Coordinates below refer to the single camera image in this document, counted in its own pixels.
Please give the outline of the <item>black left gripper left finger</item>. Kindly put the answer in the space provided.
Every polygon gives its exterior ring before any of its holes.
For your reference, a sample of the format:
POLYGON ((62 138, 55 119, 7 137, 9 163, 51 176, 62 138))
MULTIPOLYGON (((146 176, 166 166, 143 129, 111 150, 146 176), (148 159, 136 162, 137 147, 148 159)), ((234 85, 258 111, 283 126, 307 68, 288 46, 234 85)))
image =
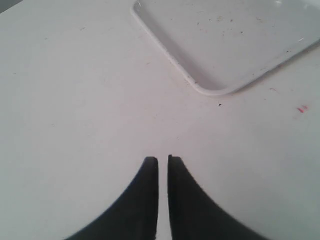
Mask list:
POLYGON ((154 240, 159 216, 159 162, 146 157, 123 194, 70 240, 154 240))

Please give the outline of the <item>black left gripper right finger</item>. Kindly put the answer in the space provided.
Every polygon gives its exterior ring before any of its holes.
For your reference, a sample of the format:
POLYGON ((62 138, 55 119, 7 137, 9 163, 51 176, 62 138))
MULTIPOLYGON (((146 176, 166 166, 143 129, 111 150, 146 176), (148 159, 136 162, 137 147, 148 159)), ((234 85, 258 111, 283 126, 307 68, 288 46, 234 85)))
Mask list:
POLYGON ((167 193, 173 240, 267 239, 216 204, 178 156, 168 156, 167 193))

